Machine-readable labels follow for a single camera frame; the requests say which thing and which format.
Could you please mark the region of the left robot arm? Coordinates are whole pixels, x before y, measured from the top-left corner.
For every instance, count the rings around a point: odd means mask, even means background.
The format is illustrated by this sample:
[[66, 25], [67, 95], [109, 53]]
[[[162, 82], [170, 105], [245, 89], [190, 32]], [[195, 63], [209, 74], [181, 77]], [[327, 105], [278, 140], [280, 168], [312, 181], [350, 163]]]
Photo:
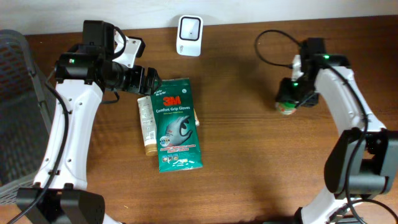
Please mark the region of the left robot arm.
[[49, 141], [32, 187], [17, 191], [19, 216], [32, 223], [112, 223], [104, 197], [87, 190], [91, 132], [103, 95], [154, 94], [162, 80], [136, 65], [146, 45], [105, 21], [86, 20], [83, 40], [61, 54], [49, 91], [56, 99]]

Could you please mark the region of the white tube with gold cap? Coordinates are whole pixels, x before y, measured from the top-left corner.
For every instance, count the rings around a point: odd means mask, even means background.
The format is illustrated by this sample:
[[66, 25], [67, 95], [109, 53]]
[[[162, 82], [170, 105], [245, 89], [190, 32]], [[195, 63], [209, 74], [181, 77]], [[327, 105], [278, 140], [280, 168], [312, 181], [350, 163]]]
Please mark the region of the white tube with gold cap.
[[137, 100], [137, 104], [139, 108], [145, 153], [147, 156], [156, 156], [158, 154], [156, 141], [157, 127], [155, 123], [151, 98], [149, 96], [139, 98]]

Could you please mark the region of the green lid seasoning jar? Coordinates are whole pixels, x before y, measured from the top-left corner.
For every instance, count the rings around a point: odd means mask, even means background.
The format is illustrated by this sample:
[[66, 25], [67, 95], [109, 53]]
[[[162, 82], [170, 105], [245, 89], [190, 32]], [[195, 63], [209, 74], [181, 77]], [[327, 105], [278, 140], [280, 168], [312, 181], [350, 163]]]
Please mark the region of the green lid seasoning jar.
[[289, 103], [289, 102], [276, 102], [275, 103], [275, 108], [276, 110], [283, 114], [283, 115], [290, 115], [296, 112], [296, 104], [295, 103]]

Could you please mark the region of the orange white small packet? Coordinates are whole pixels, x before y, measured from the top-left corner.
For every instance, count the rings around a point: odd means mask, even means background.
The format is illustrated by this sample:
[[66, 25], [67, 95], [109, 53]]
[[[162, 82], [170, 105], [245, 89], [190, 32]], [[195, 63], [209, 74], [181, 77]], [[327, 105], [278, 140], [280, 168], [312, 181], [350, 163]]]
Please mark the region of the orange white small packet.
[[195, 126], [197, 127], [197, 126], [199, 126], [199, 125], [200, 125], [200, 122], [199, 122], [199, 119], [198, 119], [198, 116], [197, 116], [197, 113], [196, 113], [196, 111], [195, 111], [195, 110], [193, 110], [193, 112], [194, 112], [194, 116], [195, 116]]

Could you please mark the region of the green packaged item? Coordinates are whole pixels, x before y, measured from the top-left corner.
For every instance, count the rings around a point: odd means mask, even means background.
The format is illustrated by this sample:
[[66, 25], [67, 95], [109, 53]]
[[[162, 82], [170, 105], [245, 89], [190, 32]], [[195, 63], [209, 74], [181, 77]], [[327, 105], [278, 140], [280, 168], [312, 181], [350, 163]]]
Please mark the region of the green packaged item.
[[157, 128], [159, 172], [202, 168], [190, 80], [164, 80], [150, 98]]

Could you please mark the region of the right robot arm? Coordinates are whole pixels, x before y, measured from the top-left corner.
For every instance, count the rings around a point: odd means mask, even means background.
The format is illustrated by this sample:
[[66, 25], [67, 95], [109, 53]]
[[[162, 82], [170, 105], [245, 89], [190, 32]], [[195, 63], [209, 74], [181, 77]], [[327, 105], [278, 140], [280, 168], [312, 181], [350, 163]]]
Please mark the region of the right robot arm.
[[338, 130], [338, 141], [325, 166], [325, 186], [294, 223], [364, 223], [355, 206], [376, 203], [388, 193], [397, 174], [397, 131], [377, 119], [361, 94], [344, 55], [328, 54], [322, 38], [300, 43], [299, 53], [275, 98], [282, 114], [326, 101]]

